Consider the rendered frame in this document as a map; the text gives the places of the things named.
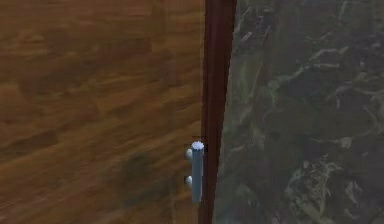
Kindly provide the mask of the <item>brown wooden door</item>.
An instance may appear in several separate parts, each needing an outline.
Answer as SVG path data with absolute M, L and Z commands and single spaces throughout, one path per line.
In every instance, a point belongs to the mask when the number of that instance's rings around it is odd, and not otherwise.
M 0 0 L 0 224 L 198 224 L 206 0 Z

